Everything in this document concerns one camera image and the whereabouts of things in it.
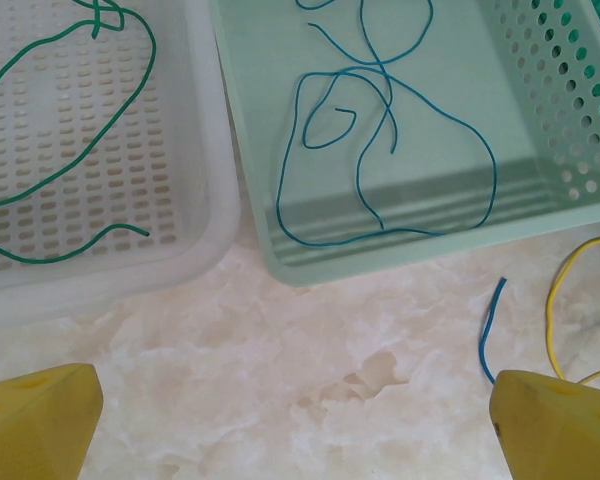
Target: yellow wire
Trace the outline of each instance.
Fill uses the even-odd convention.
[[[553,332],[554,332],[554,323],[555,323],[554,316],[553,316],[553,304],[555,303],[556,296],[558,295],[558,292],[560,291],[560,287],[562,287],[562,284],[564,283],[565,279],[567,278],[567,275],[569,275],[569,272],[573,268],[573,265],[576,263],[576,260],[578,260],[578,258],[585,251],[587,251],[588,249],[590,249],[592,247],[595,247],[596,245],[600,245],[600,237],[594,238],[592,240],[589,240],[588,242],[583,243],[571,255],[569,255],[564,266],[558,273],[556,280],[554,281],[553,285],[551,286],[551,290],[549,291],[549,296],[547,297],[547,308],[546,308],[547,354],[549,355],[549,361],[551,362],[551,366],[553,367],[553,370],[556,372],[556,375],[558,376],[558,378],[560,378],[562,380],[566,380],[566,378],[564,376],[564,373],[562,373],[562,369],[560,368],[560,365],[558,364],[558,360],[556,359],[556,353],[553,348]],[[592,375],[589,375],[586,378],[583,378],[578,383],[581,383],[581,384],[589,383],[597,378],[600,378],[600,371],[596,372]]]

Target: yellow plastic part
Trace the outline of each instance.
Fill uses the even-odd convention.
[[[600,390],[506,371],[490,411],[514,480],[600,480]]]
[[[0,480],[75,480],[102,412],[91,365],[0,382]]]

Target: marble surface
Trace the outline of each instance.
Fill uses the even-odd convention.
[[[204,278],[0,330],[0,380],[96,366],[105,406],[81,480],[511,478],[476,353],[485,309],[507,276],[492,369],[550,373],[549,282],[600,225],[294,289],[265,271],[243,211]],[[600,368],[600,248],[556,313],[568,376]]]

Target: plastic basket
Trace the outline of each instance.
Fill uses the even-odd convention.
[[[0,325],[102,306],[194,278],[233,241],[239,199],[206,0],[134,0],[157,37],[145,91],[76,169],[0,208],[0,246],[44,258],[127,222],[82,256],[48,266],[0,256]],[[0,68],[32,41],[93,19],[68,0],[0,0]],[[0,198],[73,160],[146,71],[138,22],[96,40],[82,28],[27,55],[0,84]]]
[[[340,0],[310,12],[293,0],[213,5],[260,242],[282,281],[323,282],[600,221],[600,19],[590,0],[434,0],[436,16],[422,45],[389,70],[490,142],[500,177],[493,214],[484,227],[467,230],[484,214],[491,188],[482,145],[400,92],[394,109],[399,148],[389,153],[387,126],[365,163],[363,189],[387,227],[449,234],[396,234],[333,248],[306,248],[288,238],[275,199],[299,79],[352,65],[307,23],[320,24],[354,55],[370,59],[359,2]],[[383,58],[412,45],[428,15],[425,0],[368,2],[366,8]],[[300,122],[327,82],[307,87]],[[329,105],[366,112],[355,136],[328,154],[294,143],[281,211],[303,239],[334,241],[377,227],[353,179],[357,154],[383,108],[361,83],[343,82]],[[343,117],[316,118],[310,140],[336,138],[347,127]]]

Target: green cable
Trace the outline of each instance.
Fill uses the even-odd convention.
[[[86,146],[84,151],[78,157],[76,157],[71,163],[69,163],[62,169],[58,170],[56,173],[50,175],[49,177],[45,178],[44,180],[42,180],[38,184],[34,185],[33,187],[25,190],[24,192],[19,193],[18,195],[15,195],[13,197],[10,197],[10,198],[4,199],[4,200],[0,200],[0,207],[10,205],[14,202],[18,202],[20,200],[23,200],[23,199],[29,197],[31,194],[37,192],[41,188],[50,184],[54,180],[57,180],[58,178],[64,176],[67,172],[69,172],[70,170],[77,167],[87,157],[87,155],[89,155],[89,153],[91,153],[91,151],[95,148],[95,146],[98,144],[98,142],[100,142],[100,140],[102,140],[102,138],[113,127],[113,125],[120,119],[120,117],[122,117],[124,112],[131,106],[131,104],[136,100],[136,98],[138,98],[138,96],[140,95],[142,90],[144,90],[145,86],[147,85],[147,82],[149,81],[149,77],[151,76],[151,72],[153,71],[155,61],[156,61],[156,52],[157,52],[156,38],[155,38],[155,35],[153,34],[153,31],[151,30],[151,27],[149,26],[147,21],[140,14],[134,12],[133,10],[129,10],[128,8],[120,7],[113,0],[104,0],[104,3],[106,3],[109,6],[101,6],[99,0],[93,0],[93,2],[94,2],[93,4],[86,3],[82,0],[71,0],[71,1],[82,7],[93,10],[94,11],[94,20],[83,20],[83,21],[77,22],[57,35],[54,35],[54,36],[48,37],[48,38],[43,38],[41,40],[35,41],[35,42],[27,45],[22,50],[20,50],[20,52],[18,52],[9,62],[7,62],[7,64],[4,67],[2,67],[2,69],[0,69],[0,81],[9,72],[9,70],[11,70],[11,68],[13,68],[13,66],[16,63],[18,63],[25,55],[27,55],[32,50],[34,50],[40,46],[43,46],[43,45],[55,43],[58,40],[61,40],[65,37],[71,35],[73,32],[75,32],[76,30],[78,30],[82,27],[85,27],[85,26],[93,27],[93,30],[91,33],[91,36],[93,39],[96,39],[96,37],[98,36],[98,33],[100,32],[101,29],[110,30],[110,31],[114,31],[114,32],[121,32],[125,28],[125,15],[130,15],[130,16],[134,17],[135,19],[137,19],[142,24],[142,26],[145,28],[145,30],[147,31],[147,34],[149,36],[149,39],[151,40],[152,50],[151,50],[151,56],[149,58],[149,64],[147,66],[147,70],[146,70],[144,76],[142,77],[142,80],[138,84],[138,88],[136,88],[136,90],[131,94],[131,96],[127,99],[127,101],[120,107],[120,109],[116,112],[116,114],[109,120],[109,122],[104,126],[104,128],[102,130],[100,130],[100,132]],[[101,18],[102,12],[116,12],[118,14],[120,24],[118,26],[115,26],[115,25],[109,25],[109,24],[103,22],[102,18]],[[62,255],[60,257],[48,258],[48,259],[25,258],[25,257],[21,257],[19,255],[10,253],[1,247],[0,247],[0,254],[4,255],[5,257],[7,257],[11,260],[21,262],[21,263],[32,264],[32,265],[44,265],[44,264],[58,263],[58,262],[62,262],[65,260],[69,260],[73,257],[76,257],[76,256],[84,253],[89,248],[91,248],[93,245],[95,245],[107,233],[109,233],[112,230],[118,230],[118,229],[130,230],[134,233],[143,235],[145,237],[149,236],[149,232],[144,229],[135,227],[133,225],[128,225],[125,223],[116,223],[116,224],[110,225],[109,227],[102,230],[100,233],[98,233],[95,237],[93,237],[93,239],[91,241],[89,241],[87,244],[85,244],[84,246],[82,246],[82,247],[78,248],[77,250],[74,250],[66,255]]]

